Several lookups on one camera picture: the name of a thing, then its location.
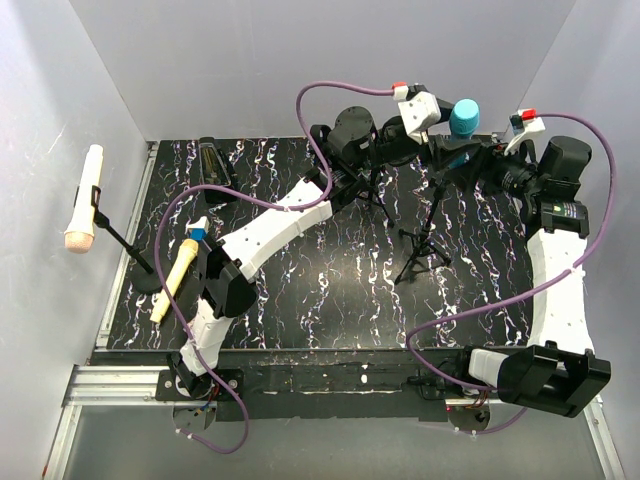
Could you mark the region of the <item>teal blue microphone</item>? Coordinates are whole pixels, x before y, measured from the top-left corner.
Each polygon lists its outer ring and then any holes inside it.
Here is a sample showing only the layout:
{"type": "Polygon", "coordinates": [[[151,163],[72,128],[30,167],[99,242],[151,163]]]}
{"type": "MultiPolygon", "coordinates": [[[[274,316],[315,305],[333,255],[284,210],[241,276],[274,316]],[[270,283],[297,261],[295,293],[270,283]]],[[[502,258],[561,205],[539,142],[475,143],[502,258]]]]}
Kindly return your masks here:
{"type": "Polygon", "coordinates": [[[452,141],[470,139],[480,123],[480,109],[473,99],[457,101],[449,116],[449,139],[452,141]]]}

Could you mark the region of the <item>black tripod shock-mount stand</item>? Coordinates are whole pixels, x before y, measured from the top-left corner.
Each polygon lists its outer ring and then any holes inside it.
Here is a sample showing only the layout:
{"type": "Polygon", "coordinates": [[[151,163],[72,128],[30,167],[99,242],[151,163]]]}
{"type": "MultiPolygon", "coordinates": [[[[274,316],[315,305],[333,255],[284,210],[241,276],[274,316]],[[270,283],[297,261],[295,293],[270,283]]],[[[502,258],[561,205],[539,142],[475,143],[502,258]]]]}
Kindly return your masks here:
{"type": "Polygon", "coordinates": [[[374,166],[369,171],[368,177],[365,177],[361,170],[348,168],[347,172],[354,180],[354,185],[351,187],[351,193],[349,194],[350,200],[361,200],[369,205],[381,208],[388,220],[388,226],[393,228],[395,226],[395,222],[391,218],[378,189],[378,180],[382,174],[386,172],[386,167],[374,166]]]}

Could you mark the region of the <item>black round-base mic stand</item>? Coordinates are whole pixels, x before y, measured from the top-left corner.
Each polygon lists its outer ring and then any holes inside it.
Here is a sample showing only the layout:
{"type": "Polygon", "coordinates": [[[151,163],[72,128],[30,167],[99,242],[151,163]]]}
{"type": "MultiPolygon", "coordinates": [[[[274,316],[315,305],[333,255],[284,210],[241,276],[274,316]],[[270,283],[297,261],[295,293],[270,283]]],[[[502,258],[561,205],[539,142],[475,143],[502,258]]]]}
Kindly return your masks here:
{"type": "Polygon", "coordinates": [[[314,124],[310,127],[311,137],[319,150],[323,150],[328,131],[329,127],[327,125],[314,124]]]}

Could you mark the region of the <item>cream yellow microphone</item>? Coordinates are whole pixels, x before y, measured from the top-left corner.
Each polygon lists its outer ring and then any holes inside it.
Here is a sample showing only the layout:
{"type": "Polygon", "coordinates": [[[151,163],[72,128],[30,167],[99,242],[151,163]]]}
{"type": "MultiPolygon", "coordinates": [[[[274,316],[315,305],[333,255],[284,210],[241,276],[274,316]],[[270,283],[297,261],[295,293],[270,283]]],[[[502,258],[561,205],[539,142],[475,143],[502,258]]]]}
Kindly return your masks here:
{"type": "Polygon", "coordinates": [[[196,258],[198,253],[198,242],[193,239],[186,239],[179,247],[178,255],[174,261],[166,285],[169,293],[162,290],[156,300],[150,315],[150,321],[159,324],[167,313],[171,301],[169,296],[174,296],[180,287],[188,267],[196,258]]]}

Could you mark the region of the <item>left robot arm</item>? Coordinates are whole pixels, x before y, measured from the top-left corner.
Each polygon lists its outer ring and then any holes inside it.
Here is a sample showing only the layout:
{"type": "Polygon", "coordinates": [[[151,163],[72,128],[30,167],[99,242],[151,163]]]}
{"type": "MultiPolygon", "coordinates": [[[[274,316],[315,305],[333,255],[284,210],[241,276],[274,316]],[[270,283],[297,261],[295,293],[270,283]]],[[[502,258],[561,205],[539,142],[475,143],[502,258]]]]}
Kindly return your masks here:
{"type": "Polygon", "coordinates": [[[469,99],[450,104],[420,93],[400,102],[399,109],[381,129],[360,106],[343,110],[333,126],[312,126],[311,137],[331,171],[314,166],[276,208],[220,239],[202,240],[196,313],[188,324],[191,335],[169,361],[188,398],[203,399],[216,387],[210,371],[218,365],[232,321],[257,302],[255,276],[265,262],[356,199],[380,205],[376,183],[384,165],[413,160],[427,143],[429,127],[446,122],[453,139],[467,140],[479,124],[479,108],[469,99]]]}

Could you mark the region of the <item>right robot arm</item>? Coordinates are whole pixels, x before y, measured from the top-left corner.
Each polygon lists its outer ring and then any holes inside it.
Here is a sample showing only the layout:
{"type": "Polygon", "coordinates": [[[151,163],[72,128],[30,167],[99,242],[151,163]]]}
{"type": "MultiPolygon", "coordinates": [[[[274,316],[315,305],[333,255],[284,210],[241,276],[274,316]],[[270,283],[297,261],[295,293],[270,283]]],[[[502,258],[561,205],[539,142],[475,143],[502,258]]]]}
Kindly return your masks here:
{"type": "Polygon", "coordinates": [[[452,383],[460,395],[493,387],[504,403],[573,418],[609,382],[611,364],[596,357],[587,327],[584,270],[573,264],[587,249],[588,210],[575,196],[591,157],[587,143],[554,136],[539,163],[507,160],[485,173],[488,185],[522,203],[537,292],[525,349],[467,346],[459,354],[452,383]]]}

